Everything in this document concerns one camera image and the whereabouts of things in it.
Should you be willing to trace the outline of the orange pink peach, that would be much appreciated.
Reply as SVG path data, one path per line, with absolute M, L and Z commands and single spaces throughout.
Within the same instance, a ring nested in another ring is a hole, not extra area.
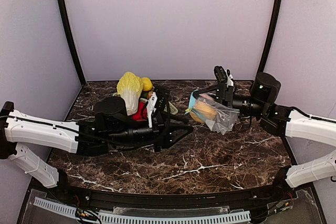
M 212 106 L 206 104 L 205 102 L 196 101 L 190 111 L 190 115 L 196 122 L 205 123 L 206 120 L 215 119 L 217 112 Z

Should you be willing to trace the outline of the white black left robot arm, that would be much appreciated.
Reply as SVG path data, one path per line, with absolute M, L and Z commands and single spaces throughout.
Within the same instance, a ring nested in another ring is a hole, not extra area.
M 165 97 L 154 99 L 136 121 L 127 115 L 121 97 L 108 97 L 94 105 L 94 121 L 58 122 L 23 114 L 7 101 L 1 109 L 1 159 L 13 161 L 46 188 L 63 189 L 68 184 L 66 172 L 42 161 L 28 143 L 80 156 L 106 154 L 109 146 L 132 151 L 153 145 L 159 152 L 193 131 L 188 120 L 170 113 L 168 105 Z

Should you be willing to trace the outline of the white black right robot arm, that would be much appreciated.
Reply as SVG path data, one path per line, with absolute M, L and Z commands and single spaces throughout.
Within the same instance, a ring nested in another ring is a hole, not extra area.
M 272 75 L 259 72 L 249 89 L 249 95 L 234 92 L 232 77 L 217 66 L 217 84 L 193 92 L 194 98 L 215 91 L 216 104 L 238 109 L 241 115 L 255 117 L 269 134 L 278 137 L 305 138 L 335 146 L 335 120 L 307 114 L 297 107 L 275 103 L 281 83 Z M 281 168 L 274 184 L 296 188 L 300 185 L 335 176 L 335 151 L 310 162 Z

